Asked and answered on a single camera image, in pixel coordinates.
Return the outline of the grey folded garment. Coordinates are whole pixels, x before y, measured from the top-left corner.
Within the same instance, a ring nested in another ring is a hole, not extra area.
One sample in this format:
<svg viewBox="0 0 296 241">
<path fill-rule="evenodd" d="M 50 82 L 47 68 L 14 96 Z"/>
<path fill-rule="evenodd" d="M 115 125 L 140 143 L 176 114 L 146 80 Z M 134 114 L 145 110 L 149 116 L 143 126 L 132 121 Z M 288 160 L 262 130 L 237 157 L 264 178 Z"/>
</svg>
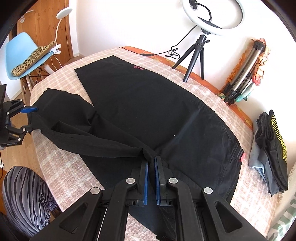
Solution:
<svg viewBox="0 0 296 241">
<path fill-rule="evenodd" d="M 271 197 L 282 191 L 272 173 L 267 154 L 264 150 L 259 151 L 257 164 L 255 168 L 266 182 L 268 193 L 271 195 Z"/>
</svg>

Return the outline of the light blue folded jeans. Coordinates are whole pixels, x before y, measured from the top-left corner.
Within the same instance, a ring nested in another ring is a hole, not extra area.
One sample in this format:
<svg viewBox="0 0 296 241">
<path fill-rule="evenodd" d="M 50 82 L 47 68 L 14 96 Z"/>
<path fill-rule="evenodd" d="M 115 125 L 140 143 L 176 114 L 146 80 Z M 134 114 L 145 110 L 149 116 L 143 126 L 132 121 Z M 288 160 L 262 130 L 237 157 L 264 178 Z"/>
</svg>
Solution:
<svg viewBox="0 0 296 241">
<path fill-rule="evenodd" d="M 259 160 L 259 154 L 260 154 L 260 147 L 257 145 L 256 141 L 253 140 L 248 166 L 253 169 L 256 169 L 260 174 L 261 178 L 264 181 L 266 181 L 265 174 L 264 174 L 264 165 Z"/>
</svg>

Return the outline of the black pants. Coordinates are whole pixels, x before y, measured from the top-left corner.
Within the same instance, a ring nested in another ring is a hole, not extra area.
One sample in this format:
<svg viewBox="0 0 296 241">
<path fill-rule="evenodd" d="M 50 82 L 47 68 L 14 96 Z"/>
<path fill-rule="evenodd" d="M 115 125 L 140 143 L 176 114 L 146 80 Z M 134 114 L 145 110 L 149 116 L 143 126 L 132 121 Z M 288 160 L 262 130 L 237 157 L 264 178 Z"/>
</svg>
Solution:
<svg viewBox="0 0 296 241">
<path fill-rule="evenodd" d="M 47 89 L 29 114 L 57 147 L 79 154 L 104 188 L 149 163 L 147 205 L 130 215 L 158 238 L 176 238 L 174 209 L 156 202 L 154 159 L 191 188 L 211 187 L 231 201 L 243 150 L 222 119 L 165 77 L 116 56 L 75 70 L 90 97 Z"/>
</svg>

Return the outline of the silver folded tripod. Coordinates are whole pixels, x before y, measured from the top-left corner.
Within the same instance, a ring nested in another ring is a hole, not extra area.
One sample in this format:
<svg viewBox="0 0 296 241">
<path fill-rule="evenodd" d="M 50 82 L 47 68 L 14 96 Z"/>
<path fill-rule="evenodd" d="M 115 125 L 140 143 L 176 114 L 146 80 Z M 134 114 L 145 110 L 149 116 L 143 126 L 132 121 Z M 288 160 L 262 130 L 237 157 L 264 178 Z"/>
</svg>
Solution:
<svg viewBox="0 0 296 241">
<path fill-rule="evenodd" d="M 245 60 L 242 62 L 238 71 L 234 74 L 233 79 L 228 82 L 222 90 L 225 103 L 228 105 L 234 104 L 234 100 L 239 96 L 243 85 L 247 81 L 247 77 L 251 74 L 252 68 L 257 61 L 258 56 L 265 50 L 265 47 L 266 43 L 264 39 L 254 41 L 252 48 Z"/>
</svg>

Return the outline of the black mini tripod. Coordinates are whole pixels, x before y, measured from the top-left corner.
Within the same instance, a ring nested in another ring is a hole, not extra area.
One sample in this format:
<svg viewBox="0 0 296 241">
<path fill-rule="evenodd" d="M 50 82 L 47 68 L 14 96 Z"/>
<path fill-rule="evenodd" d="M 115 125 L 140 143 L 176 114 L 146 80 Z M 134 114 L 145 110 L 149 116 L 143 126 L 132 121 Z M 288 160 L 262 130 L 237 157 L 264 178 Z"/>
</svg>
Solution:
<svg viewBox="0 0 296 241">
<path fill-rule="evenodd" d="M 180 57 L 180 59 L 173 65 L 173 69 L 176 69 L 180 63 L 190 54 L 193 52 L 193 56 L 191 58 L 191 61 L 189 63 L 189 66 L 187 68 L 187 71 L 184 75 L 183 81 L 187 82 L 189 79 L 190 74 L 192 73 L 193 67 L 195 66 L 195 63 L 200 57 L 200 77 L 203 80 L 204 79 L 204 64 L 205 64 L 205 53 L 204 53 L 204 45 L 210 40 L 207 39 L 207 35 L 210 34 L 210 32 L 201 29 L 202 34 L 197 39 L 197 41 L 184 53 L 183 56 Z"/>
</svg>

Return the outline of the leopard print cloth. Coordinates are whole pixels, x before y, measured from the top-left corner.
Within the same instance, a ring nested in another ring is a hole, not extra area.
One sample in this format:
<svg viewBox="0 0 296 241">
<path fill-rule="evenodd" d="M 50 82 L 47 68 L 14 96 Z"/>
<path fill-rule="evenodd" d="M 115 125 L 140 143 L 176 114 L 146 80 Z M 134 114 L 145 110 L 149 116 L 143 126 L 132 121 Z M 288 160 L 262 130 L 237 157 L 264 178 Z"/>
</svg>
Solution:
<svg viewBox="0 0 296 241">
<path fill-rule="evenodd" d="M 20 65 L 16 66 L 12 71 L 14 77 L 20 77 L 24 72 L 31 68 L 41 58 L 43 58 L 56 45 L 56 41 L 50 42 L 48 45 L 38 47 L 30 56 Z"/>
</svg>

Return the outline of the green leaf white pillow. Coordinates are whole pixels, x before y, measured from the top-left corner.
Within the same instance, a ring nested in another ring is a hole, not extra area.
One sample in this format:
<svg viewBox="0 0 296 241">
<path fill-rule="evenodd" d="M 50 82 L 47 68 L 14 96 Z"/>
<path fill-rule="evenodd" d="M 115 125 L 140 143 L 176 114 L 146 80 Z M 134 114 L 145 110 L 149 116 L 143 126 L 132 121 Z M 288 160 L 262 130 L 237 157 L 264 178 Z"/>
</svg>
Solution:
<svg viewBox="0 0 296 241">
<path fill-rule="evenodd" d="M 288 176 L 288 190 L 278 196 L 267 240 L 282 240 L 295 221 L 295 164 Z"/>
</svg>

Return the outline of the light blue chair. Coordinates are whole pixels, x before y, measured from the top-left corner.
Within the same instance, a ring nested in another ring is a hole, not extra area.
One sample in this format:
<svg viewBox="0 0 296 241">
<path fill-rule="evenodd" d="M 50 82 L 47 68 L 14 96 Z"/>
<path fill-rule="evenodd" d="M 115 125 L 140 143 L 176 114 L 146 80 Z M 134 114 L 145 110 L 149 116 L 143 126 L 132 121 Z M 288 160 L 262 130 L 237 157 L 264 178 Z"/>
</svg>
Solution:
<svg viewBox="0 0 296 241">
<path fill-rule="evenodd" d="M 32 65 L 28 70 L 26 70 L 20 77 L 15 77 L 12 75 L 12 69 L 23 63 L 30 54 L 37 49 L 37 45 L 32 40 L 32 38 L 25 32 L 18 34 L 12 40 L 10 40 L 5 45 L 6 50 L 6 73 L 10 80 L 26 79 L 26 83 L 29 91 L 32 91 L 32 88 L 35 84 L 32 81 L 30 73 L 36 70 L 38 67 L 41 67 L 53 54 L 53 52 L 48 52 L 44 57 Z"/>
</svg>

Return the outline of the white clip desk lamp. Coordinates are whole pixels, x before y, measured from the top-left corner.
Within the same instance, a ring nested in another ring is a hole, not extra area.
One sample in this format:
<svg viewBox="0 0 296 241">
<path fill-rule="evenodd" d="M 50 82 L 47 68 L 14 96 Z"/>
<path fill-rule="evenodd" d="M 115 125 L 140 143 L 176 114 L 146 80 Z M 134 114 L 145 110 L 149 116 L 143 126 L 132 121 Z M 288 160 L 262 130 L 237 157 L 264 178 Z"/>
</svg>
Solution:
<svg viewBox="0 0 296 241">
<path fill-rule="evenodd" d="M 61 32 L 62 22 L 63 22 L 63 20 L 65 20 L 65 18 L 67 16 L 70 15 L 70 13 L 72 11 L 73 11 L 73 9 L 68 6 L 68 7 L 63 8 L 62 10 L 60 10 L 56 14 L 56 19 L 58 20 L 58 24 L 57 24 L 56 32 L 55 32 L 55 44 L 50 49 L 49 54 L 51 54 L 51 55 L 61 54 L 61 41 L 59 40 L 59 36 L 60 36 L 60 32 Z"/>
</svg>

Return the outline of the grey striped trouser leg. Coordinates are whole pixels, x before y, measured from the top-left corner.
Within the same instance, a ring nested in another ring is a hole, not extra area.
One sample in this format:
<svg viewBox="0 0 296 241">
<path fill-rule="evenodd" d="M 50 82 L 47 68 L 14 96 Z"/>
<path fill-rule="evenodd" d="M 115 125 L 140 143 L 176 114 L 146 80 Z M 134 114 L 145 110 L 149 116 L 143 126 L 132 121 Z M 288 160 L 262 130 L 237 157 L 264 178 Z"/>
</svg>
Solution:
<svg viewBox="0 0 296 241">
<path fill-rule="evenodd" d="M 51 213 L 61 210 L 46 182 L 28 167 L 8 171 L 2 194 L 9 222 L 28 238 L 50 223 Z"/>
</svg>

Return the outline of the wooden door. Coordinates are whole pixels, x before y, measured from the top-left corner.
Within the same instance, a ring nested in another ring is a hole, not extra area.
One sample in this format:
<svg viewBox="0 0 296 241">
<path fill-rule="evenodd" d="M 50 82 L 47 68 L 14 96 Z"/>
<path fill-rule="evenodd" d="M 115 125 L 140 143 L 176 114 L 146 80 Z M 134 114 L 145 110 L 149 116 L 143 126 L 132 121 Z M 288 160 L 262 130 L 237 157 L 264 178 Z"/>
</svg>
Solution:
<svg viewBox="0 0 296 241">
<path fill-rule="evenodd" d="M 17 22 L 17 32 L 26 32 L 37 46 L 45 46 L 55 40 L 58 24 L 56 14 L 69 6 L 69 1 L 40 0 L 37 1 Z M 62 22 L 59 36 L 61 54 L 50 57 L 45 63 L 53 70 L 60 69 L 74 57 L 70 37 L 69 16 Z"/>
</svg>

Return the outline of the pink plaid bed blanket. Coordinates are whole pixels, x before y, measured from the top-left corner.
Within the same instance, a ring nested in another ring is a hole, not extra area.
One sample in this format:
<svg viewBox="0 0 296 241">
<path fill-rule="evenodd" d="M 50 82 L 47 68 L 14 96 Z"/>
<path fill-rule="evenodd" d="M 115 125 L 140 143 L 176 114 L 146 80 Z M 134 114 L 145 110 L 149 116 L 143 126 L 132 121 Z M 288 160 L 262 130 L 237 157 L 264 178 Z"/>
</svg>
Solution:
<svg viewBox="0 0 296 241">
<path fill-rule="evenodd" d="M 75 69 L 112 55 L 163 75 L 173 83 L 180 85 L 201 99 L 224 121 L 244 150 L 239 180 L 231 200 L 231 206 L 262 235 L 267 235 L 275 215 L 278 197 L 271 197 L 258 172 L 248 166 L 253 130 L 251 131 L 208 88 L 203 87 L 192 78 L 184 83 L 182 81 L 186 71 L 184 67 L 172 69 L 172 67 L 150 57 L 140 56 L 121 48 L 109 49 L 77 60 L 46 77 L 33 88 L 30 102 L 34 103 L 49 88 L 65 90 L 89 101 L 90 98 L 79 81 Z M 33 131 L 32 137 L 41 172 L 60 209 L 66 210 L 90 188 L 100 185 L 78 154 L 59 149 L 40 131 Z"/>
</svg>

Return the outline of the black yellow folded garment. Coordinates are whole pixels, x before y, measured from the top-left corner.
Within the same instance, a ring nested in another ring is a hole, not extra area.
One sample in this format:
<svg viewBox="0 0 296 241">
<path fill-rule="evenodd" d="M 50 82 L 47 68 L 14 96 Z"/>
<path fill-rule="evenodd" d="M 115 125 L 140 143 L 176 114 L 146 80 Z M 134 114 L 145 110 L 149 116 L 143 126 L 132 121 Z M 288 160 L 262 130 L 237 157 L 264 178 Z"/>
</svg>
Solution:
<svg viewBox="0 0 296 241">
<path fill-rule="evenodd" d="M 256 120 L 257 131 L 255 141 L 267 154 L 272 173 L 282 189 L 280 193 L 288 190 L 287 174 L 287 148 L 278 129 L 278 124 L 273 110 L 263 112 Z"/>
</svg>

